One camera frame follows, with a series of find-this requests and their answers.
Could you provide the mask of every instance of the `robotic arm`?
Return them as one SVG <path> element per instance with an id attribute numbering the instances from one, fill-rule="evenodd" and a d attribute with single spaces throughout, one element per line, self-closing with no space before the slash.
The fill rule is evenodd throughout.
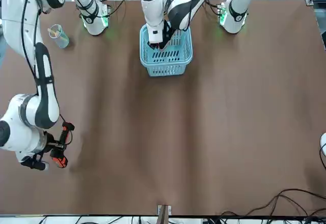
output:
<path id="1" fill-rule="evenodd" d="M 148 29 L 149 45 L 164 49 L 175 30 L 186 30 L 195 13 L 205 0 L 141 0 Z M 229 0 L 229 15 L 237 22 L 236 28 L 227 24 L 228 32 L 237 33 L 244 21 L 244 16 L 251 0 Z M 170 25 L 164 20 L 167 13 Z"/>
<path id="2" fill-rule="evenodd" d="M 64 122 L 60 140 L 43 131 L 51 128 L 60 111 L 55 91 L 51 60 L 40 35 L 39 14 L 44 9 L 59 8 L 65 0 L 2 0 L 4 37 L 11 48 L 27 59 L 37 93 L 14 96 L 0 119 L 0 148 L 14 151 L 18 161 L 32 169 L 45 170 L 43 154 L 59 167 L 67 165 L 63 152 L 68 132 L 74 126 Z"/>
<path id="3" fill-rule="evenodd" d="M 164 49 L 175 30 L 186 30 L 205 0 L 141 0 L 149 45 Z M 164 20 L 168 14 L 170 25 Z"/>

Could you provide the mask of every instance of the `clear plastic cup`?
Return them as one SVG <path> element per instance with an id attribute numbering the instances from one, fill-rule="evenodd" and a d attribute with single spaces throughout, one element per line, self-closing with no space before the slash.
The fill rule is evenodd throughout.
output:
<path id="1" fill-rule="evenodd" d="M 62 30 L 62 26 L 59 24 L 55 24 L 48 29 L 49 35 L 59 48 L 65 48 L 69 44 L 69 38 L 66 33 Z"/>

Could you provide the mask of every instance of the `plastic basket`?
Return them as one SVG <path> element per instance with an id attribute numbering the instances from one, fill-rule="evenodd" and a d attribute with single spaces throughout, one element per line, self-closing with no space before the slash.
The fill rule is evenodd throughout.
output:
<path id="1" fill-rule="evenodd" d="M 153 50 L 148 44 L 146 25 L 140 31 L 140 58 L 150 76 L 181 75 L 193 59 L 193 44 L 190 28 L 176 30 L 163 51 Z"/>

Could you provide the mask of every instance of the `wire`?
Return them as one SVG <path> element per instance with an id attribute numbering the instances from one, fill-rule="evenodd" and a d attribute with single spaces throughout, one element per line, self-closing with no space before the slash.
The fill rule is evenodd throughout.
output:
<path id="1" fill-rule="evenodd" d="M 82 217 L 83 217 L 83 216 L 81 216 L 81 217 L 76 221 L 75 224 L 77 224 L 77 223 L 79 222 L 79 220 L 80 220 Z M 112 223 L 116 222 L 117 220 L 120 220 L 121 218 L 122 218 L 122 216 L 120 216 L 120 217 L 114 219 L 113 221 L 110 221 L 110 222 L 107 223 L 107 224 L 112 224 Z M 98 224 L 98 223 L 97 223 L 97 222 L 88 221 L 88 222 L 83 222 L 83 223 L 81 223 L 81 224 Z"/>
<path id="2" fill-rule="evenodd" d="M 65 120 L 65 118 L 63 118 L 62 114 L 59 114 L 59 116 L 61 117 L 61 119 L 63 120 L 63 122 L 66 122 L 66 120 Z M 70 135 L 71 135 L 71 139 L 70 139 L 70 142 L 69 142 L 69 143 L 65 144 L 65 146 L 71 144 L 71 142 L 72 142 L 72 138 L 73 138 L 73 136 L 72 136 L 72 131 L 69 131 L 69 132 L 70 132 Z"/>
<path id="3" fill-rule="evenodd" d="M 189 10 L 188 26 L 184 30 L 185 32 L 188 30 L 188 28 L 190 26 L 190 20 L 191 20 L 191 17 L 192 17 L 192 10 L 193 10 L 193 0 L 190 1 L 190 10 Z"/>
<path id="4" fill-rule="evenodd" d="M 325 146 L 326 146 L 326 144 L 324 144 L 324 145 L 320 148 L 320 150 L 319 150 L 319 158 L 320 158 L 320 161 L 321 161 L 321 163 L 322 163 L 322 166 L 324 167 L 324 169 L 325 169 L 325 171 L 326 171 L 326 165 L 325 165 L 325 163 L 324 163 L 324 161 L 323 161 L 323 159 L 322 159 L 322 157 L 321 157 L 322 149 L 323 149 Z"/>
<path id="5" fill-rule="evenodd" d="M 117 219 L 114 219 L 113 221 L 110 221 L 108 224 L 112 224 L 114 222 L 116 222 L 117 220 L 120 220 L 122 218 L 122 216 L 118 217 Z"/>
<path id="6" fill-rule="evenodd" d="M 39 9 L 39 11 L 37 12 L 37 15 L 36 15 L 36 20 L 35 20 L 35 27 L 34 27 L 34 36 L 33 36 L 33 45 L 35 47 L 36 45 L 36 29 L 37 29 L 37 23 L 38 23 L 38 20 L 39 20 L 39 17 L 41 15 L 42 11 Z"/>
<path id="7" fill-rule="evenodd" d="M 316 210 L 316 211 L 312 212 L 309 216 L 313 216 L 314 214 L 317 214 L 318 212 L 321 212 L 321 211 L 326 211 L 326 208 L 321 208 L 319 210 Z"/>
<path id="8" fill-rule="evenodd" d="M 306 216 L 308 216 L 308 212 L 301 206 L 301 205 L 299 205 L 296 201 L 294 201 L 293 199 L 291 199 L 291 198 L 289 198 L 288 196 L 285 196 L 285 195 L 283 195 L 283 194 L 280 194 L 279 195 L 280 197 L 283 197 L 283 198 L 285 198 L 285 199 L 287 199 L 288 201 L 290 201 L 290 202 L 292 202 L 292 203 L 294 203 L 294 204 L 296 204 L 300 209 L 302 209 L 303 210 L 303 212 L 306 214 Z"/>
<path id="9" fill-rule="evenodd" d="M 45 221 L 45 219 L 47 219 L 47 215 L 39 222 L 39 224 L 42 224 Z"/>
<path id="10" fill-rule="evenodd" d="M 79 218 L 78 218 L 78 220 L 75 222 L 75 224 L 77 224 L 79 221 L 80 221 L 80 219 L 83 217 L 83 215 L 81 215 Z"/>
<path id="11" fill-rule="evenodd" d="M 118 9 L 119 9 L 119 7 L 122 5 L 122 3 L 124 2 L 125 0 L 123 0 L 123 1 L 121 1 L 121 3 L 117 6 L 117 8 L 114 10 L 114 11 L 112 11 L 111 13 L 109 13 L 109 14 L 107 14 L 107 15 L 104 15 L 104 16 L 95 16 L 96 18 L 108 18 L 108 17 L 110 17 L 111 15 L 113 15 Z M 82 7 L 82 8 L 84 8 L 84 10 L 90 15 L 90 16 L 92 16 L 93 14 L 91 14 L 87 9 L 85 9 L 85 6 L 83 6 L 82 5 L 82 3 L 79 1 L 79 0 L 77 0 L 77 2 L 79 3 L 79 5 Z"/>
<path id="12" fill-rule="evenodd" d="M 26 12 L 27 2 L 28 2 L 28 0 L 25 0 L 24 7 L 23 7 L 23 11 L 22 11 L 22 15 L 21 15 L 21 25 L 20 25 L 21 43 L 22 43 L 22 49 L 23 49 L 23 51 L 24 51 L 25 58 L 26 58 L 26 60 L 27 60 L 27 63 L 28 63 L 28 65 L 29 65 L 29 68 L 30 68 L 31 73 L 32 73 L 32 75 L 33 75 L 33 78 L 36 79 L 36 77 L 35 77 L 35 73 L 34 73 L 34 71 L 33 71 L 33 68 L 32 68 L 32 66 L 31 66 L 31 64 L 30 64 L 30 59 L 29 59 L 29 57 L 28 57 L 28 55 L 27 55 L 27 52 L 26 52 L 25 41 L 24 41 L 24 18 L 25 18 L 25 12 Z"/>

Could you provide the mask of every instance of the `brown table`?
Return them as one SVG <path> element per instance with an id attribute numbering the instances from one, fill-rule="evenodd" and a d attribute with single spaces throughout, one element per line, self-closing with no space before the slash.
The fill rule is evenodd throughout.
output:
<path id="1" fill-rule="evenodd" d="M 61 113 L 76 126 L 69 167 L 33 171 L 0 151 L 0 213 L 146 215 L 169 204 L 175 215 L 245 214 L 283 188 L 326 195 L 318 156 L 326 55 L 304 0 L 253 1 L 238 35 L 202 8 L 191 24 L 194 59 L 177 77 L 150 78 L 140 63 L 140 2 L 111 21 L 92 37 L 74 3 L 42 16 Z M 50 40 L 54 23 L 69 48 Z M 11 49 L 0 92 L 0 113 L 15 94 L 34 92 L 27 64 Z M 51 130 L 57 136 L 60 124 Z M 325 206 L 288 195 L 307 210 Z M 280 200 L 275 215 L 297 212 Z"/>

